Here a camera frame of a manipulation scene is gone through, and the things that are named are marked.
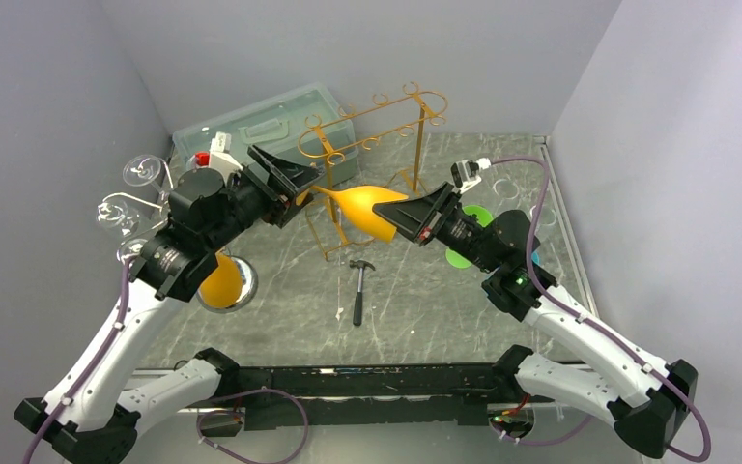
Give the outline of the clear wine glass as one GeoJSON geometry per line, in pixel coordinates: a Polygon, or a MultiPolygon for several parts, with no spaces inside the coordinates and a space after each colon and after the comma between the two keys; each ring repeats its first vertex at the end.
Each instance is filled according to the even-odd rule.
{"type": "Polygon", "coordinates": [[[503,200],[514,200],[519,197],[518,186],[510,179],[499,179],[492,185],[493,192],[503,200]]]}
{"type": "Polygon", "coordinates": [[[532,206],[529,210],[529,214],[530,219],[536,220],[539,229],[551,228],[558,223],[558,213],[556,208],[548,204],[532,206]]]}

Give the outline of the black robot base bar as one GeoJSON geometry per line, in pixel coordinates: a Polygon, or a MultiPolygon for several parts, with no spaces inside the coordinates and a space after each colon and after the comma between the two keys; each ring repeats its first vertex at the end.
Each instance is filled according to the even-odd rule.
{"type": "Polygon", "coordinates": [[[246,430],[299,425],[453,422],[487,426],[529,401],[489,362],[241,367],[201,408],[243,414],[246,430]]]}

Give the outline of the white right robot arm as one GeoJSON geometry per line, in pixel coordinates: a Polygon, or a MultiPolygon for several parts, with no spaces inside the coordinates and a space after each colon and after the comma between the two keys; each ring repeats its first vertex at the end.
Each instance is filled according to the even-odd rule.
{"type": "Polygon", "coordinates": [[[545,396],[577,408],[614,429],[631,449],[653,459],[691,414],[698,371],[684,360],[667,362],[629,341],[590,312],[532,260],[538,240],[520,210],[481,225],[464,212],[450,184],[427,196],[377,203],[374,215],[403,238],[426,245],[437,240],[487,273],[481,287],[489,302],[517,321],[564,345],[590,370],[553,362],[514,346],[496,363],[494,388],[516,401],[545,396]]]}

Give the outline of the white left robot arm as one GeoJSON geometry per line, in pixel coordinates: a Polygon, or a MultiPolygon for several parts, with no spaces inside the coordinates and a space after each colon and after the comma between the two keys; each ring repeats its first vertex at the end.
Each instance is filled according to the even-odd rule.
{"type": "Polygon", "coordinates": [[[94,338],[60,382],[22,400],[14,419],[70,463],[119,463],[136,439],[185,406],[209,399],[231,403],[238,365],[206,349],[177,371],[141,388],[127,382],[161,331],[191,302],[226,314],[248,305],[257,290],[250,264],[225,248],[257,222],[285,226],[324,176],[311,162],[293,162],[250,146],[250,161],[222,163],[219,152],[179,177],[164,159],[141,155],[125,167],[132,187],[157,189],[152,222],[132,213],[130,195],[100,202],[96,220],[121,232],[120,295],[94,338]]]}

